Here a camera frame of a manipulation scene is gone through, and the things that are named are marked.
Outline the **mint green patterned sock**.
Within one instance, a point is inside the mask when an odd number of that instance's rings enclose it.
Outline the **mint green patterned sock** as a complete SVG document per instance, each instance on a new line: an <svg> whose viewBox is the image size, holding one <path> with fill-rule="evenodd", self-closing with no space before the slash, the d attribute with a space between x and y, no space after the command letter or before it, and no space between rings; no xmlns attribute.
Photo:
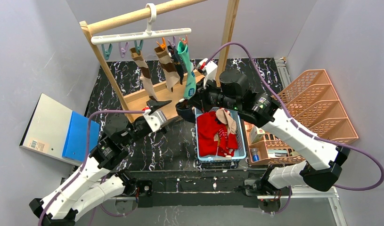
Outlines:
<svg viewBox="0 0 384 226"><path fill-rule="evenodd" d="M193 72L194 65L190 61L188 45L184 46L181 43L181 41L179 41L177 46L177 52L187 72L187 81L186 81L185 90L184 90L184 98L190 99L195 94L195 91L196 91L196 78Z"/></svg>

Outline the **coral clothespin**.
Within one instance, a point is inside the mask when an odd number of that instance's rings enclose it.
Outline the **coral clothespin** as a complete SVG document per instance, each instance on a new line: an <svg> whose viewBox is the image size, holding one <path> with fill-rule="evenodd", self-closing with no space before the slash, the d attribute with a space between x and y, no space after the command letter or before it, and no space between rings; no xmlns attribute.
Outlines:
<svg viewBox="0 0 384 226"><path fill-rule="evenodd" d="M187 37L187 35L185 35L184 38L180 38L180 41L181 41L181 43L182 43L184 46L186 46L186 45L188 44L188 37Z"/></svg>

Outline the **lilac clothespin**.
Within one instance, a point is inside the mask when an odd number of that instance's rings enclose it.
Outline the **lilac clothespin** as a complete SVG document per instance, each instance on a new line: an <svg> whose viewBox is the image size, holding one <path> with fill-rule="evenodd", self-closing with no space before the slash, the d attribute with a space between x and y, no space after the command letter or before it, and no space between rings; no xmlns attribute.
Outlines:
<svg viewBox="0 0 384 226"><path fill-rule="evenodd" d="M171 46L172 49L176 49L177 48L176 37L175 36L172 36L172 40L167 40L167 41L168 41L168 44Z"/></svg>
<svg viewBox="0 0 384 226"><path fill-rule="evenodd" d="M128 50L128 45L129 45L128 42L125 42L124 46L123 46L122 42L118 43L119 53L120 53L121 58L125 58L127 50Z"/></svg>

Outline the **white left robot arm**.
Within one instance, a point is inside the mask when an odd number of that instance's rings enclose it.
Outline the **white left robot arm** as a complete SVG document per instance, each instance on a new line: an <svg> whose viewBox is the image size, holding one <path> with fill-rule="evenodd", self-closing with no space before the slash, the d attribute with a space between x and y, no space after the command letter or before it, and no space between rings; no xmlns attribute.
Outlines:
<svg viewBox="0 0 384 226"><path fill-rule="evenodd" d="M121 194L138 195L137 179L128 169L112 172L128 156L120 145L129 146L152 132L165 128L167 119L161 108L171 101L148 100L145 109L102 110L88 118L108 114L104 134L86 153L80 167L55 191L44 198L33 199L29 206L39 218L40 226L73 226L85 213L109 198Z"/></svg>

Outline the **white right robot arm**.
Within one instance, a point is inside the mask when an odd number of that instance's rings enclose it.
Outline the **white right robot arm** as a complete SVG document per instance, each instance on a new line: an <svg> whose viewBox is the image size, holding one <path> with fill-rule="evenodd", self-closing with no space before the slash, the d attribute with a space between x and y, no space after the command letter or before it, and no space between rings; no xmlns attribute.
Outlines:
<svg viewBox="0 0 384 226"><path fill-rule="evenodd" d="M286 167L270 167L257 186L259 190L272 193L286 186L308 185L326 192L336 183L349 155L348 148L303 134L303 126L295 126L278 101L252 91L247 76L239 71L223 72L220 84L217 87L214 81L200 80L187 103L202 112L213 107L237 111L240 119L273 134L305 159Z"/></svg>

